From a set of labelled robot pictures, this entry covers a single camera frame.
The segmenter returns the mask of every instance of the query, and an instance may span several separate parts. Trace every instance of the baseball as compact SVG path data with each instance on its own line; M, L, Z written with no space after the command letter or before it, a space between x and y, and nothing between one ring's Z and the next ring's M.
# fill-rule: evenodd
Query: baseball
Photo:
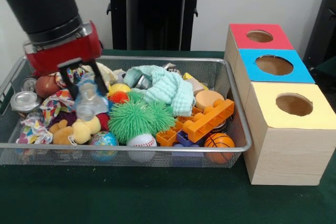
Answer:
M151 134L143 134L136 136L127 142L127 146L137 147L156 147L156 140ZM155 152L131 151L128 156L133 161L139 163L149 162L155 155Z

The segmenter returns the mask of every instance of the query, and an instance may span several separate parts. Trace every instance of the wooden shape sorter box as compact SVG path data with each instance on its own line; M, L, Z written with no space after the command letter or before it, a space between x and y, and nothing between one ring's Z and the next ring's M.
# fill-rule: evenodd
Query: wooden shape sorter box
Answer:
M245 109L251 81L315 83L295 50L240 49L234 73Z
M336 115L317 85L252 82L245 113L252 184L319 184L336 147Z
M231 24L225 50L244 109L251 81L314 83L279 25Z
M293 50L286 34L274 24L230 24L224 59L236 70L240 49Z

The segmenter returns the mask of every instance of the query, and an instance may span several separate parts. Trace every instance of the teal cloth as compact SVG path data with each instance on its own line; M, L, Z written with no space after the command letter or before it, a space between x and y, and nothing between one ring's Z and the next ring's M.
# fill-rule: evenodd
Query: teal cloth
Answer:
M158 66L140 66L129 69L123 81L128 86L144 75L152 84L147 90L134 89L144 95L145 102L161 101L173 108L174 116L191 116L195 98L193 86L178 73L168 72Z

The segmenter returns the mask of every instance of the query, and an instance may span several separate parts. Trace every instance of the black stand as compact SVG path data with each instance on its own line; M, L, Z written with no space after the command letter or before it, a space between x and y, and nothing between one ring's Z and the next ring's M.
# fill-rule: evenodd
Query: black stand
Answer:
M197 0L111 0L113 48L190 50Z
M322 0L304 56L310 69L336 56L336 0Z

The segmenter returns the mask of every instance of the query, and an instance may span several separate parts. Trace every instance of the green spiky ball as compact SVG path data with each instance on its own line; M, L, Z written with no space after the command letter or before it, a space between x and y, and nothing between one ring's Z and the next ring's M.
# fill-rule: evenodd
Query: green spiky ball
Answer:
M108 126L118 142L126 144L128 140L136 136L151 133L154 120L154 113L148 110L145 102L127 102L113 106Z
M138 101L142 101L143 95L141 93L130 91L127 93L128 97L130 98L130 101L136 103Z
M148 104L148 110L152 111L155 119L152 121L153 135L160 131L167 131L175 126L175 118L173 117L173 109L166 106L163 102L151 102Z

